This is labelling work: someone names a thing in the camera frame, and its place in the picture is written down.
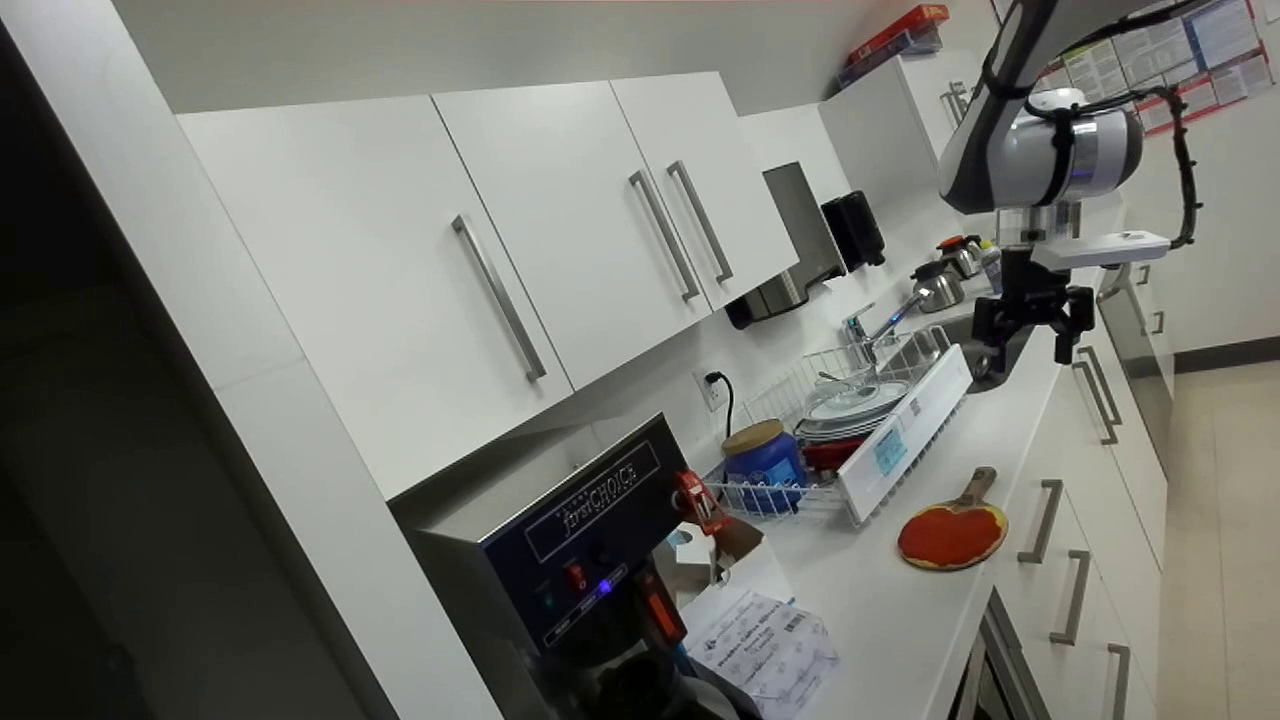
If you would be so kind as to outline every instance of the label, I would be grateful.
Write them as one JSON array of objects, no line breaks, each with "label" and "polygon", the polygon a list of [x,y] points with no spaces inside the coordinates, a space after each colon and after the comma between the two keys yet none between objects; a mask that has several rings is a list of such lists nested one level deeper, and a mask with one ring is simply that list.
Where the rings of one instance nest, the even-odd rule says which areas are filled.
[{"label": "label", "polygon": [[879,478],[892,478],[903,466],[903,456],[908,456],[903,438],[898,427],[884,432],[879,445],[877,445]]}]

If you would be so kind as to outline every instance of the kitchen cabinet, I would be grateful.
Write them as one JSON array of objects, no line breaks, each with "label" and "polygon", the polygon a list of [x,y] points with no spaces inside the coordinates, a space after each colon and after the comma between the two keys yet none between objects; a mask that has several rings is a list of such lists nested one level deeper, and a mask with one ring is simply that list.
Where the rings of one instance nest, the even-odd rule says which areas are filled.
[{"label": "kitchen cabinet", "polygon": [[977,89],[970,52],[898,56],[822,104],[831,148],[873,210],[935,203],[941,156],[962,125],[956,89]]},{"label": "kitchen cabinet", "polygon": [[1162,568],[1112,451],[1096,445],[1081,378],[1055,378],[995,590],[1055,718],[1112,718],[1120,697],[1127,718],[1154,718]]},{"label": "kitchen cabinet", "polygon": [[1081,396],[1089,396],[1093,410],[1096,445],[1112,451],[1150,551],[1164,564],[1169,482],[1110,334],[1093,334],[1077,347],[1074,370],[1081,378]]},{"label": "kitchen cabinet", "polygon": [[721,76],[635,76],[611,94],[718,308],[795,263]]},{"label": "kitchen cabinet", "polygon": [[443,94],[437,109],[575,390],[713,312],[608,85]]},{"label": "kitchen cabinet", "polygon": [[1162,364],[1162,382],[1169,390],[1169,396],[1177,396],[1177,362],[1173,362],[1173,341],[1169,341],[1169,315],[1162,303],[1162,278],[1157,263],[1131,263],[1127,268],[1127,288],[1131,302],[1145,315],[1145,336],[1154,341],[1157,364]]},{"label": "kitchen cabinet", "polygon": [[383,495],[567,396],[431,100],[183,129]]}]

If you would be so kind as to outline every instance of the cabinet handle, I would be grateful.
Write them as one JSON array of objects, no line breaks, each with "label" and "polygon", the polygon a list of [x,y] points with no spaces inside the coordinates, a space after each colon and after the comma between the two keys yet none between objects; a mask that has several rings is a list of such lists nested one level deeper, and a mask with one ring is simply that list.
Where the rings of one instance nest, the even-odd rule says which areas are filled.
[{"label": "cabinet handle", "polygon": [[1084,374],[1089,396],[1093,396],[1096,414],[1105,418],[1105,427],[1110,427],[1105,445],[1120,445],[1117,426],[1110,420],[1105,396],[1096,391],[1093,370],[1081,362],[1074,370]]},{"label": "cabinet handle", "polygon": [[515,312],[515,303],[511,303],[511,291],[509,291],[503,280],[498,278],[494,259],[490,259],[483,250],[475,244],[475,233],[471,233],[471,223],[467,223],[463,218],[451,222],[451,238],[463,240],[471,263],[479,268],[483,288],[490,288],[490,296],[498,302],[499,322],[503,322],[503,328],[511,334],[511,341],[515,341],[515,347],[522,347],[526,378],[528,378],[528,382],[547,378],[547,370],[544,370],[544,362],[536,355],[536,346],[534,346],[534,336],[528,336],[528,328],[526,328],[526,322],[522,322],[522,312]]},{"label": "cabinet handle", "polygon": [[1125,720],[1125,718],[1127,718],[1127,666],[1131,666],[1131,647],[1127,647],[1127,645],[1110,645],[1110,654],[1120,657],[1112,720]]},{"label": "cabinet handle", "polygon": [[656,203],[656,193],[651,193],[649,178],[635,171],[635,178],[634,178],[634,188],[641,193],[641,200],[646,200],[656,233],[659,233],[664,244],[670,244],[670,258],[672,258],[672,263],[676,263],[676,274],[679,274],[679,286],[683,286],[683,296],[679,296],[679,302],[683,302],[683,303],[697,302],[694,268],[690,268],[690,259],[683,259],[683,251],[679,251],[679,240],[676,240],[676,230],[672,230],[670,211]]},{"label": "cabinet handle", "polygon": [[1157,328],[1150,336],[1164,336],[1164,312],[1154,312],[1157,315]]},{"label": "cabinet handle", "polygon": [[690,197],[690,210],[694,210],[697,223],[704,230],[704,238],[710,238],[710,244],[713,244],[713,258],[718,258],[718,263],[721,263],[718,286],[733,280],[733,263],[727,263],[727,258],[723,258],[721,233],[718,233],[718,223],[713,223],[713,218],[710,218],[710,210],[704,210],[704,197],[697,193],[683,160],[676,160],[676,166],[670,168],[670,178],[672,178],[672,180],[679,183],[679,193]]},{"label": "cabinet handle", "polygon": [[1070,561],[1077,561],[1077,590],[1074,590],[1070,630],[1049,634],[1049,645],[1077,645],[1077,635],[1081,635],[1093,551],[1070,551]]},{"label": "cabinet handle", "polygon": [[1105,364],[1096,362],[1096,347],[1081,347],[1081,351],[1089,355],[1089,364],[1093,364],[1093,374],[1096,374],[1096,382],[1100,382],[1100,390],[1105,390],[1105,401],[1110,401],[1110,410],[1112,410],[1112,426],[1120,427],[1125,418],[1120,418],[1120,403],[1117,403],[1117,396],[1112,396],[1112,382],[1110,382]]},{"label": "cabinet handle", "polygon": [[1049,535],[1051,535],[1051,525],[1055,525],[1055,508],[1065,499],[1065,482],[1040,482],[1040,488],[1049,494],[1049,504],[1045,504],[1045,517],[1040,517],[1037,544],[1028,551],[1018,551],[1021,564],[1045,564]]},{"label": "cabinet handle", "polygon": [[973,109],[965,79],[948,79],[946,104],[951,114],[951,121],[962,125]]}]

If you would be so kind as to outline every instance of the blue object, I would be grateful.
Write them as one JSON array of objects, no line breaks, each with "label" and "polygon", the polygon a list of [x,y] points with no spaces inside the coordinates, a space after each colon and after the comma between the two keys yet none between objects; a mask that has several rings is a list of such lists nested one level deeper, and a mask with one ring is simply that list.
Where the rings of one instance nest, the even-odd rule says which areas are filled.
[{"label": "blue object", "polygon": [[775,517],[775,511],[800,511],[800,488],[806,488],[806,456],[800,456],[800,439],[780,432],[775,439],[741,451],[723,466],[727,482],[737,485],[769,485],[761,494],[743,488],[743,508],[761,511],[761,517]]}]

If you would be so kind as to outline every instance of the red object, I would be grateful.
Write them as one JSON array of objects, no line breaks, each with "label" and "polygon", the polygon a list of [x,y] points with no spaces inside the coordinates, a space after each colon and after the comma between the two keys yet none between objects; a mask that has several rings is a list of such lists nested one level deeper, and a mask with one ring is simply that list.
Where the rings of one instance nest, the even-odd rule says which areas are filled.
[{"label": "red object", "polygon": [[649,608],[649,622],[651,630],[670,640],[670,645],[679,645],[683,640],[683,623],[679,623],[679,614],[670,596],[670,590],[656,579],[656,578],[641,578],[641,591],[646,591],[646,608]]},{"label": "red object", "polygon": [[908,8],[902,19],[892,19],[884,32],[877,32],[873,39],[864,39],[860,50],[847,52],[847,63],[864,63],[867,56],[898,50],[902,36],[921,36],[933,32],[935,23],[946,23],[951,14],[948,5],[917,5]]},{"label": "red object", "polygon": [[985,504],[995,482],[973,478],[962,499],[917,511],[898,535],[898,551],[923,572],[956,572],[989,561],[1006,540],[1006,511]]},{"label": "red object", "polygon": [[864,445],[867,438],[839,438],[839,439],[811,439],[806,445],[806,466],[818,478],[836,478],[839,466]]},{"label": "red object", "polygon": [[564,578],[567,578],[567,583],[572,583],[575,591],[589,591],[589,590],[591,590],[589,568],[586,568],[582,561],[564,564]]},{"label": "red object", "polygon": [[941,36],[935,23],[946,23],[951,14],[948,5],[917,5],[902,19],[892,19],[884,32],[864,39],[845,56],[845,69],[836,73],[827,97],[847,89],[851,79],[867,76],[879,69],[889,56],[908,52],[908,56],[927,56],[935,52]]}]

